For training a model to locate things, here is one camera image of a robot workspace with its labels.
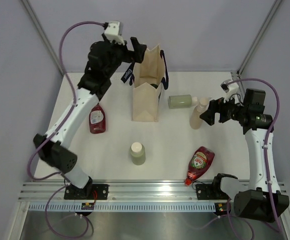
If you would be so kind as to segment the beige pump bottle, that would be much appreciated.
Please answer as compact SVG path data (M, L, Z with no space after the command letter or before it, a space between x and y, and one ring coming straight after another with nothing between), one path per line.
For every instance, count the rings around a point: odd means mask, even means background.
M198 104L193 109L189 119L189 125L192 129L198 130L201 127L203 120L200 118L200 116L207 110L210 100L211 97L202 97L199 99Z

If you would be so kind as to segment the green bottle red cap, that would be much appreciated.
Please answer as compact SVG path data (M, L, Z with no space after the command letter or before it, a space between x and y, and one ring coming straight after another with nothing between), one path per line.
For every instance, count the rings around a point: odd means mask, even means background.
M157 84L154 84L154 83L152 83L151 86L154 87L155 89L159 87Z

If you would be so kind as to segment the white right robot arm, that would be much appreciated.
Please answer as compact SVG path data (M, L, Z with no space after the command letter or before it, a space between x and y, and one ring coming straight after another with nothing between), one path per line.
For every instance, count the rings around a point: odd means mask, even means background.
M242 103L236 102L236 90L225 88L225 97L213 99L200 116L208 125L237 121L242 126L249 156L249 185L237 190L233 198L234 213L241 218L266 223L275 222L289 206L289 197L282 194L278 184L273 158L274 119L265 114L266 93L259 89L247 89Z

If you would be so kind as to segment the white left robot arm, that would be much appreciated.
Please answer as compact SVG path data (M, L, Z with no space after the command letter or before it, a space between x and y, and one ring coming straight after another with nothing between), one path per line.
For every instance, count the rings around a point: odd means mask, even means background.
M77 163L77 155L69 147L83 120L110 88L111 77L118 67L122 63L143 61L147 46L139 43L136 37L131 37L130 41L133 50L129 50L125 43L106 39L91 45L84 74L72 102L54 127L33 139L39 158L65 176L75 186L75 194L83 200L92 195L93 181L83 172Z

